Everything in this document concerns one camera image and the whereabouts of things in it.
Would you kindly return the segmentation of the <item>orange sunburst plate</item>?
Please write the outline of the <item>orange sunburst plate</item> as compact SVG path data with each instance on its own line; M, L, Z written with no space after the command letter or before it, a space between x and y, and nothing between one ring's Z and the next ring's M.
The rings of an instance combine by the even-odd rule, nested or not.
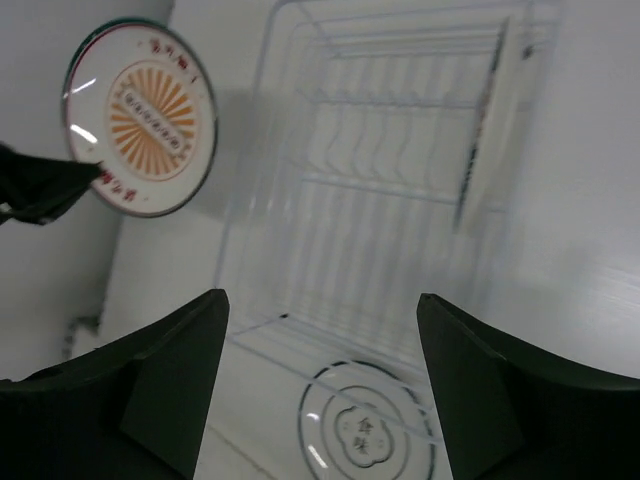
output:
M212 170L218 143L214 89L183 37L141 17L111 20L74 52L61 118L73 160L96 164L92 188L139 218L186 205Z

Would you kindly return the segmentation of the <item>green rimmed flower emblem plate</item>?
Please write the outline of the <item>green rimmed flower emblem plate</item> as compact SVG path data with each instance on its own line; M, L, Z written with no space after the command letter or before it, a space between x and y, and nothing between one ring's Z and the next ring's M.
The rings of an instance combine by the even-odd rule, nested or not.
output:
M429 409L399 377L370 362L335 362L311 377L297 435L315 479L436 477Z

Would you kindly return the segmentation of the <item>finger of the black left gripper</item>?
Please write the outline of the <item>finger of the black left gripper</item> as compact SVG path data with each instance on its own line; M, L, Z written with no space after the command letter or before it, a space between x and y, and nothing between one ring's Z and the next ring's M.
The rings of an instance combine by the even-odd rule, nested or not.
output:
M83 194L99 178L98 164L18 153L1 145L2 200L61 200Z
M50 224L68 212L83 196L82 192L46 200L22 208L1 205L1 224L10 220L32 225Z

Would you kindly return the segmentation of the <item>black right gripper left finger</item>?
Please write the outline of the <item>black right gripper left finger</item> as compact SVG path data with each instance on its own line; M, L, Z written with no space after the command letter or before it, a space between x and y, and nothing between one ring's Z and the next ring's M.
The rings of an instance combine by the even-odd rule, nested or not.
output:
M226 336L226 292L1 382L4 479L191 479Z

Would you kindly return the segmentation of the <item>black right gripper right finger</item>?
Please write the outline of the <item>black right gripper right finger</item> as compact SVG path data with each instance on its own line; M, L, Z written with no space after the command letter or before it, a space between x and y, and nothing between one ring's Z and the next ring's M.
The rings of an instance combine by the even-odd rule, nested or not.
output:
M639 382L422 294L417 324L456 479L636 479Z

